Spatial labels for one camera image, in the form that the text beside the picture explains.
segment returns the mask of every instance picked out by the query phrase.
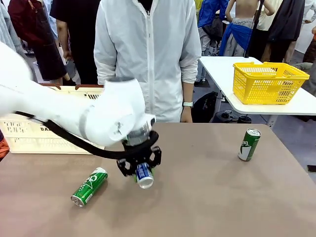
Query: green can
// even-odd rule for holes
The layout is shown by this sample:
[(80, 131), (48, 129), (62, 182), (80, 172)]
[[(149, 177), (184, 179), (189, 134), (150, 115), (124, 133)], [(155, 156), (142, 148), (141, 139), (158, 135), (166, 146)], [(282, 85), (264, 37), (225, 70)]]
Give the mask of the green can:
[(249, 128), (246, 131), (245, 137), (242, 141), (238, 157), (243, 161), (250, 161), (259, 139), (261, 137), (261, 132), (255, 128)]
[(71, 196), (71, 200), (80, 207), (85, 206), (107, 178), (108, 173), (103, 168), (96, 168)]

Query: light blue shirt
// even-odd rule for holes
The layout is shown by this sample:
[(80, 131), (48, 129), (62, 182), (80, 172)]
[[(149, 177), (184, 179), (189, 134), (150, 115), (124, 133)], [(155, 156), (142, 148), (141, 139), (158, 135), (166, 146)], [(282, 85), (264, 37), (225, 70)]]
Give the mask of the light blue shirt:
[(58, 39), (56, 19), (49, 15), (50, 14), (50, 10), (51, 10), (51, 5), (53, 3), (53, 0), (43, 0), (43, 1), (44, 1), (44, 4), (45, 4), (45, 10), (46, 10), (46, 13), (47, 13), (49, 25), (50, 25), (50, 28), (51, 28), (51, 30), (53, 32), (54, 39), (56, 40), (56, 39)]

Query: black pole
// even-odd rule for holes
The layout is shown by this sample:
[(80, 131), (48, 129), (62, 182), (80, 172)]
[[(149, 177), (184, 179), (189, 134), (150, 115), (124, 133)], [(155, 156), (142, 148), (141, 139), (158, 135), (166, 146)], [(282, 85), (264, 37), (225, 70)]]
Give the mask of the black pole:
[(257, 13), (255, 15), (255, 18), (254, 18), (254, 25), (253, 25), (252, 33), (251, 33), (251, 36), (250, 36), (250, 41), (249, 41), (249, 44), (248, 44), (248, 47), (247, 47), (247, 50), (246, 50), (246, 53), (245, 53), (245, 58), (249, 58), (249, 50), (250, 50), (250, 48), (253, 45), (253, 38), (254, 38), (255, 30), (257, 29), (257, 26), (259, 24), (259, 17), (260, 17), (261, 10), (262, 10), (264, 2), (265, 2), (265, 0), (260, 0), (259, 9), (258, 9), (258, 11), (257, 11)]

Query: black t-shirt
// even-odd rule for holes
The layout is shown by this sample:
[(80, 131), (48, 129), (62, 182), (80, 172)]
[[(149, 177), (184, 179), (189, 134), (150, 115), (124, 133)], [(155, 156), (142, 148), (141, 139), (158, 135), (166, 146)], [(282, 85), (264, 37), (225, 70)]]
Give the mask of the black t-shirt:
[(73, 54), (92, 52), (100, 0), (53, 0), (50, 15), (68, 24)]
[(144, 7), (146, 11), (150, 11), (150, 8), (152, 7), (153, 0), (138, 0)]

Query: soda can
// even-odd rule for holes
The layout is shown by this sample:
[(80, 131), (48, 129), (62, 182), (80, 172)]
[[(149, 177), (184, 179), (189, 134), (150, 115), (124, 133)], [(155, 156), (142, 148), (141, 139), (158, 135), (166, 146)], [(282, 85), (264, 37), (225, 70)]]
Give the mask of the soda can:
[(255, 128), (249, 128), (240, 147), (238, 157), (243, 161), (250, 161), (257, 147), (261, 132)]
[(107, 178), (108, 173), (104, 169), (96, 168), (71, 196), (71, 200), (80, 207), (85, 206)]
[(154, 177), (147, 163), (142, 163), (136, 167), (136, 182), (142, 189), (150, 188), (154, 183)]

